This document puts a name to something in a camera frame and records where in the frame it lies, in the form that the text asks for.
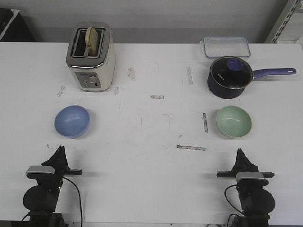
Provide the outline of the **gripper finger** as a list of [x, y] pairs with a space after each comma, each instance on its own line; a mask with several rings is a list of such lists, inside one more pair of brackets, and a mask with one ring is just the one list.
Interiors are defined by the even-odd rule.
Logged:
[[61, 147], [61, 158], [62, 158], [62, 168], [70, 168], [66, 157], [65, 146]]
[[61, 161], [61, 150], [62, 146], [59, 146], [55, 153], [45, 162], [42, 163], [43, 166], [58, 166]]
[[249, 161], [249, 159], [246, 157], [246, 155], [242, 150], [241, 150], [241, 158], [242, 158], [243, 171], [258, 171], [258, 167]]
[[232, 167], [232, 171], [241, 171], [242, 170], [242, 164], [241, 164], [241, 153], [242, 153], [242, 149], [237, 149], [237, 155], [236, 155], [236, 160], [235, 160], [235, 164]]

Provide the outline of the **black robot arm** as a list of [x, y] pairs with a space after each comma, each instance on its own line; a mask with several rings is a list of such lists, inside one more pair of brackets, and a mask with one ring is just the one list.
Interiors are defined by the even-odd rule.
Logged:
[[62, 213], [56, 213], [63, 181], [75, 185], [66, 175], [81, 175], [81, 169], [71, 169], [68, 165], [64, 146], [59, 146], [49, 160], [39, 166], [30, 166], [26, 177], [37, 181], [23, 196], [23, 205], [29, 210], [29, 227], [67, 227]]
[[231, 171], [218, 171], [218, 178], [234, 178], [241, 204], [237, 209], [232, 203], [229, 204], [238, 212], [230, 214], [234, 217], [231, 227], [268, 227], [269, 213], [275, 208], [275, 200], [270, 192], [263, 187], [269, 184], [268, 179], [274, 177], [273, 172], [260, 172], [258, 167], [252, 164], [242, 149], [237, 149], [235, 164]]

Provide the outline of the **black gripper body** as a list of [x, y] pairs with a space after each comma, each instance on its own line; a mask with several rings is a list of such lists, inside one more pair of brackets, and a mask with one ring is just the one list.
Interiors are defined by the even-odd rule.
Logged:
[[[260, 172], [260, 171], [217, 171], [216, 177], [217, 178], [226, 178], [226, 179], [235, 179], [236, 180], [236, 174], [238, 172]], [[236, 181], [236, 185], [238, 187], [263, 187], [269, 184], [268, 178], [273, 178], [275, 176], [275, 173], [273, 172], [262, 172], [265, 180], [240, 180], [239, 182]]]
[[38, 185], [43, 187], [61, 187], [63, 184], [63, 177], [66, 175], [82, 175], [82, 169], [72, 169], [69, 166], [47, 166], [41, 164], [39, 166], [44, 172], [37, 180]]

